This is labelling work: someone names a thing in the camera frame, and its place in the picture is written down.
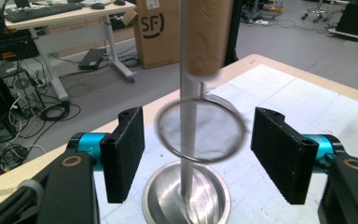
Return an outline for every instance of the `computer keyboard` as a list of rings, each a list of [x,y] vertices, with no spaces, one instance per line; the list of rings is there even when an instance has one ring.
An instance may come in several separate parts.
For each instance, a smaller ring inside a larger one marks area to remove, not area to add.
[[[5,17],[12,22],[28,21],[46,16],[61,14],[64,12],[75,11],[81,9],[82,6],[76,3],[60,4],[51,7],[41,7],[36,9],[18,10],[8,13]]]

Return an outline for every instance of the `cable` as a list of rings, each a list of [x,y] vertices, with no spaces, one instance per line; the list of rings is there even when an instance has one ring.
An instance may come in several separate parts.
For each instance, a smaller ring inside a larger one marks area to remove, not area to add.
[[[61,111],[59,115],[49,116],[48,113],[51,111]],[[69,103],[63,102],[56,105],[49,106],[40,112],[40,118],[44,121],[57,121],[64,119],[69,115]]]

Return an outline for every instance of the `metal base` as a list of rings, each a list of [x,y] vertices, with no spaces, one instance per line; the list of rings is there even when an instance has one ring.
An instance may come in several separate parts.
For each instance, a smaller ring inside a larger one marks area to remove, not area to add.
[[[308,17],[308,13],[316,14],[316,18],[313,19],[313,22],[318,20],[327,21],[328,20],[328,10],[322,7],[309,7],[304,15],[301,17],[301,20],[305,20]]]
[[[327,14],[328,10],[325,8],[317,8],[317,7],[309,7],[307,8],[307,12],[315,13],[315,14]]]
[[[181,194],[181,163],[168,164],[149,179],[143,195],[148,223],[226,223],[231,201],[226,183],[206,165],[193,164],[192,194]]]

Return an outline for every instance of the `metal ring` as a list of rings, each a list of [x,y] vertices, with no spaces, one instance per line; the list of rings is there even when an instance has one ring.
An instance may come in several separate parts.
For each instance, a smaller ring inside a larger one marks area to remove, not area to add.
[[[63,160],[61,162],[61,165],[65,166],[65,167],[76,166],[81,161],[82,161],[81,157],[79,157],[79,156],[71,156],[71,157],[65,158],[65,160]]]
[[[239,141],[237,141],[235,143],[235,145],[232,146],[232,149],[229,151],[228,154],[226,154],[223,157],[219,157],[219,158],[213,158],[213,159],[200,159],[200,158],[194,158],[194,157],[189,157],[181,152],[179,152],[177,150],[177,148],[174,148],[163,136],[163,134],[159,131],[160,130],[160,123],[161,123],[161,118],[163,118],[164,113],[168,112],[171,108],[180,105],[182,103],[189,103],[189,102],[201,102],[204,104],[211,104],[211,105],[215,105],[216,107],[219,107],[220,109],[228,112],[228,114],[230,114],[238,123],[238,126],[240,128],[240,132],[241,132],[241,139]],[[179,101],[175,101],[173,103],[170,103],[168,105],[166,105],[158,114],[158,118],[157,118],[157,122],[156,122],[156,128],[157,128],[157,133],[158,133],[158,138],[161,141],[161,143],[174,155],[188,160],[188,161],[193,161],[193,162],[200,162],[200,163],[211,163],[211,162],[218,162],[218,161],[223,161],[231,156],[233,156],[242,146],[242,143],[244,142],[245,139],[245,133],[246,133],[246,127],[243,123],[243,119],[241,117],[241,115],[238,113],[238,111],[235,111],[225,105],[220,104],[219,102],[216,102],[215,100],[210,100],[210,99],[205,99],[205,98],[187,98],[185,100],[179,100]]]
[[[351,167],[351,168],[353,168],[353,169],[355,169],[355,170],[358,170],[358,161],[357,161],[357,160],[354,160],[354,159],[346,159],[346,160],[344,160],[344,163],[345,163],[347,166],[349,166],[349,167]]]

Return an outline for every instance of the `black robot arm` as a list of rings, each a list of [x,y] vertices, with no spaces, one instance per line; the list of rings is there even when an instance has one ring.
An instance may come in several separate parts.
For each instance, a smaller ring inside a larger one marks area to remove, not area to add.
[[[311,174],[328,175],[321,223],[358,223],[358,158],[328,134],[300,134],[284,115],[258,107],[251,149],[290,204],[304,204]]]
[[[103,170],[109,203],[128,196],[145,150],[143,110],[118,115],[112,133],[77,133],[67,149],[0,203],[0,223],[100,223],[93,171]]]

